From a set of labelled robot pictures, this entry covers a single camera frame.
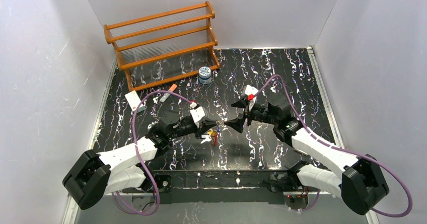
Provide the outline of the red handled keyring with keys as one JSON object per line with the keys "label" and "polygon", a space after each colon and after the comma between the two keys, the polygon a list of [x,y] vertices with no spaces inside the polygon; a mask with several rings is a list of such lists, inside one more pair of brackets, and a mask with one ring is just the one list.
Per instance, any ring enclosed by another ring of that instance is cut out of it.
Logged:
{"label": "red handled keyring with keys", "polygon": [[201,135],[200,143],[210,142],[213,146],[216,146],[218,143],[219,133],[220,133],[220,128],[218,126],[212,128],[207,133],[204,133]]}

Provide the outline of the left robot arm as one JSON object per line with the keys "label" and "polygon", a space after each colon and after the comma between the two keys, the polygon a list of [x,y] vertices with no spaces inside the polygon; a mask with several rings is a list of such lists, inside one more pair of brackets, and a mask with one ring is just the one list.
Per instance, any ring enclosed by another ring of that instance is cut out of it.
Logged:
{"label": "left robot arm", "polygon": [[83,152],[62,184],[80,209],[88,209],[106,194],[141,188],[148,182],[150,172],[143,169],[137,153],[143,161],[151,161],[167,152],[172,140],[190,134],[201,138],[216,125],[204,113],[179,118],[177,112],[167,111],[137,143],[107,152]]}

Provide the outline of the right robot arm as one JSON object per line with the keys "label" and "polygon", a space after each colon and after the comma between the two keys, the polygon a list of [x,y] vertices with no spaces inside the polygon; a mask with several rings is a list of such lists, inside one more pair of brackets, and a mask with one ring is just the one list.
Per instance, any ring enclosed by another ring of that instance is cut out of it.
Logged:
{"label": "right robot arm", "polygon": [[320,169],[307,161],[299,161],[287,170],[284,177],[274,177],[272,184],[287,188],[314,187],[338,196],[353,212],[364,215],[390,192],[380,167],[370,155],[355,157],[324,145],[321,137],[308,133],[292,113],[287,100],[260,105],[246,97],[232,104],[241,108],[238,117],[225,125],[242,133],[252,121],[273,125],[273,133],[295,150],[307,153],[326,168]]}

